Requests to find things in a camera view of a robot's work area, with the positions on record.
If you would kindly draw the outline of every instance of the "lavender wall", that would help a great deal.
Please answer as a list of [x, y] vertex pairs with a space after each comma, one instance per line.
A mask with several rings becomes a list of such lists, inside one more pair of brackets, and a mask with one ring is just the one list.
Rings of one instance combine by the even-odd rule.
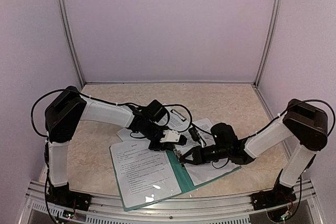
[[[77, 80], [56, 0], [0, 0], [0, 20], [0, 223], [10, 224], [44, 163], [30, 108], [45, 92]], [[41, 130], [43, 105], [36, 111]]]
[[[291, 98], [323, 99], [336, 109], [335, 31], [336, 0], [282, 0], [260, 87], [274, 114], [282, 111]], [[335, 152], [336, 132], [310, 168], [329, 224], [336, 223]]]
[[66, 0], [89, 82], [253, 82], [273, 0]]

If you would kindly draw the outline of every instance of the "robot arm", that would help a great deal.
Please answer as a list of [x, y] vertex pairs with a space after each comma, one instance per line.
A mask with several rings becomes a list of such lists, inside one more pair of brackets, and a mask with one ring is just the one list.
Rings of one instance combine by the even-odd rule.
[[157, 100], [143, 108], [132, 105], [112, 105], [82, 97], [75, 87], [67, 87], [45, 112], [48, 132], [49, 178], [54, 187], [66, 186], [68, 145], [79, 121], [95, 121], [125, 127], [140, 132], [151, 140], [150, 150], [170, 150], [172, 143], [185, 144], [186, 137], [158, 122], [167, 110]]
[[[186, 143], [185, 136], [155, 123], [167, 114], [166, 108], [157, 100], [146, 107], [131, 103], [117, 105], [83, 97], [75, 87], [70, 86], [67, 90], [73, 92], [62, 92], [45, 112], [48, 132], [45, 156], [51, 184], [49, 202], [67, 207], [72, 207], [73, 202], [82, 202], [76, 208], [86, 211], [89, 207], [91, 196], [70, 191], [67, 178], [68, 145], [81, 120], [110, 123], [140, 132], [150, 140], [150, 150], [173, 150], [173, 144]], [[251, 195], [255, 210], [282, 205], [296, 200], [293, 186], [310, 166], [317, 151], [326, 146], [327, 124], [328, 117], [323, 110], [293, 99], [285, 113], [258, 133], [242, 140], [238, 140], [230, 125], [214, 125], [211, 134], [215, 145], [194, 147], [179, 160], [181, 163], [199, 165], [228, 158], [235, 164], [247, 165], [281, 141], [294, 137], [299, 144], [287, 166], [280, 172], [274, 188]]]
[[228, 158], [235, 164], [247, 165], [271, 147], [293, 137], [298, 144], [274, 188], [251, 196], [255, 210], [273, 207], [296, 200], [293, 186], [303, 171], [309, 168], [317, 151], [326, 146], [327, 130], [328, 117], [323, 110], [293, 99], [285, 113], [260, 132], [243, 140], [238, 140], [230, 125], [214, 125], [211, 134], [216, 144], [205, 148], [194, 147], [180, 157], [180, 162], [198, 165]]

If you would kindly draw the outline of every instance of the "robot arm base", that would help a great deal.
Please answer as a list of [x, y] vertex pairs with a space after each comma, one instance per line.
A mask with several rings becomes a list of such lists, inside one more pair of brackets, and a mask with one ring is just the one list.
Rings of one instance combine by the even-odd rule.
[[274, 188], [268, 191], [260, 191], [251, 195], [254, 210], [276, 207], [296, 200], [293, 187], [286, 187], [280, 184], [279, 178], [282, 170], [275, 182]]
[[88, 211], [92, 196], [69, 190], [69, 183], [65, 186], [51, 185], [47, 193], [47, 201], [55, 205]]

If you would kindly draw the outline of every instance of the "marble floor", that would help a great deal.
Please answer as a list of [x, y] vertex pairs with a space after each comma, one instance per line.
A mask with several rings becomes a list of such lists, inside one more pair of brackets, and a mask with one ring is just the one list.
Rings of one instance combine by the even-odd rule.
[[[194, 121], [209, 118], [213, 124], [225, 122], [232, 125], [238, 138], [258, 131], [269, 121], [249, 84], [102, 84], [86, 85], [83, 93], [119, 103], [147, 105], [153, 99], [180, 103], [190, 109]], [[79, 123], [68, 151], [70, 189], [119, 195], [109, 152], [113, 143], [121, 141], [118, 130], [104, 123]], [[179, 197], [223, 196], [271, 188], [286, 163], [285, 150], [279, 144], [237, 172]]]

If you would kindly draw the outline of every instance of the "paper document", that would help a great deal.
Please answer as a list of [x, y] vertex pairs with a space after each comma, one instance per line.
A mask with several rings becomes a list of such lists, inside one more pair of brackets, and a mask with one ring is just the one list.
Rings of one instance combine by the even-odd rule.
[[[179, 128], [180, 130], [183, 130], [186, 127], [188, 127], [189, 121], [184, 116], [180, 115], [177, 111], [175, 111], [171, 107], [166, 107], [166, 109], [170, 113], [170, 120], [168, 123], [168, 127], [170, 129], [173, 130], [173, 129]], [[166, 122], [167, 122], [167, 115], [165, 115], [158, 124], [164, 125]], [[132, 133], [133, 137], [131, 137], [130, 135], [131, 133], [132, 133], [131, 130], [123, 128], [117, 132], [117, 135], [121, 139], [121, 141], [134, 141], [134, 140], [138, 141], [139, 139], [136, 139], [133, 137], [143, 137], [141, 133]]]
[[181, 193], [166, 152], [150, 151], [147, 141], [113, 144], [110, 151], [126, 208], [149, 205]]
[[[210, 132], [210, 129], [212, 127], [212, 123], [208, 118], [199, 120], [194, 122], [195, 125], [200, 127], [202, 130]], [[203, 133], [201, 131], [198, 131], [199, 134], [202, 136], [204, 141], [206, 142], [207, 146], [215, 144], [215, 141], [213, 137], [209, 134]], [[180, 151], [182, 154], [189, 151], [192, 147], [198, 146], [199, 144], [191, 138], [191, 135], [189, 132], [182, 133], [187, 137], [187, 143], [184, 146], [175, 145], [175, 148]], [[221, 159], [218, 163], [214, 163], [215, 167], [221, 167], [226, 163], [227, 159]], [[191, 180], [193, 181], [194, 186], [200, 185], [202, 183], [208, 182], [212, 179], [215, 179], [219, 176], [222, 176], [226, 173], [231, 172], [232, 170], [239, 167], [239, 165], [233, 164], [231, 161], [229, 163], [221, 168], [221, 169], [215, 169], [211, 163], [203, 164], [203, 165], [192, 165], [192, 164], [184, 164]]]

